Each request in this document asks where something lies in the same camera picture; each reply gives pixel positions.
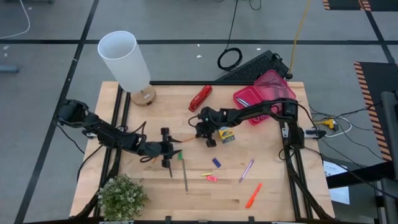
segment yellow cable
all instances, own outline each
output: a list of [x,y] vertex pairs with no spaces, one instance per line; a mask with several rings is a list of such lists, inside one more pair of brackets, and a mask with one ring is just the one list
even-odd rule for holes
[[300,25],[298,25],[298,30],[297,30],[296,36],[294,37],[292,58],[290,59],[290,67],[289,67],[289,73],[290,74],[293,74],[292,73],[292,69],[293,69],[293,61],[294,61],[294,50],[296,49],[296,41],[299,38],[301,29],[303,28],[303,23],[304,23],[304,20],[305,20],[305,16],[307,15],[308,10],[310,9],[310,5],[311,5],[311,0],[307,0],[307,5],[305,6],[303,17],[301,18]]

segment black keyboard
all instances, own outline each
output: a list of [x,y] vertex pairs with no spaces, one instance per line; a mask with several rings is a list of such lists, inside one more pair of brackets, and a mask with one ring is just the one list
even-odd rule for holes
[[285,78],[289,68],[282,63],[277,54],[270,50],[235,68],[216,81],[255,81],[268,70],[275,70],[281,78]]

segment wooden tabletop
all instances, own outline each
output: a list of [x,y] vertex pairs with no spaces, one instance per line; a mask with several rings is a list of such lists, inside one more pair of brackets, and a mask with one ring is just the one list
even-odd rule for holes
[[[296,94],[298,102],[309,110],[303,83],[290,82],[289,86]],[[101,87],[95,113],[107,122],[112,118],[117,88],[116,82],[104,82]],[[154,88],[157,98],[152,105],[138,107],[134,103],[130,104],[127,119],[129,130],[134,130],[147,121],[145,134],[148,141],[161,141],[162,127],[169,127],[175,139],[192,137],[195,129],[188,125],[188,118],[196,115],[201,108],[195,114],[187,108],[191,99],[203,87],[190,85]],[[213,86],[213,92],[201,107],[210,106],[215,110],[236,108],[232,95],[242,88],[244,86]],[[119,112],[118,125],[122,110]],[[298,117],[301,127],[312,127],[301,108]],[[278,158],[278,152],[282,149],[278,122],[270,118],[252,126],[244,121],[233,130],[236,139],[226,144],[222,144],[215,134],[217,147],[214,148],[206,147],[205,139],[194,139],[175,145],[176,150],[183,150],[188,195],[185,194],[182,163],[178,156],[171,160],[174,177],[171,179],[169,170],[162,168],[160,158],[154,164],[152,161],[140,163],[139,156],[123,151],[119,173],[126,173],[137,181],[143,179],[142,184],[151,200],[138,220],[164,220],[165,216],[171,216],[172,220],[247,221],[248,216],[254,216],[256,221],[294,221],[286,165]],[[318,151],[315,140],[306,139],[305,145]],[[97,139],[88,140],[85,158],[97,147]],[[80,212],[96,192],[104,152],[102,149],[93,156],[81,170],[71,215]],[[211,161],[213,158],[221,163],[219,169]],[[238,180],[251,159],[255,160],[254,164],[239,184]],[[302,150],[302,160],[309,191],[324,210],[334,216],[320,156]],[[205,172],[211,172],[218,181],[206,180],[201,176]],[[245,209],[258,183],[262,183],[262,188],[251,208]],[[297,192],[301,216],[305,217],[302,194],[299,190]]]

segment pink eraser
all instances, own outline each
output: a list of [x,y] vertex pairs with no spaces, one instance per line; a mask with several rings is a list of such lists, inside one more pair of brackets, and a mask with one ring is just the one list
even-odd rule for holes
[[217,177],[213,177],[213,176],[209,175],[206,177],[206,180],[210,180],[212,182],[217,182]]

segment yellow connector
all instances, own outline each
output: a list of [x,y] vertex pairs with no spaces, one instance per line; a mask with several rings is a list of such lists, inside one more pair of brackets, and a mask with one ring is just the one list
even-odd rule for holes
[[336,124],[336,121],[334,119],[327,119],[326,121],[317,121],[315,124],[323,124],[328,126],[328,128],[337,131],[338,130],[338,125]]

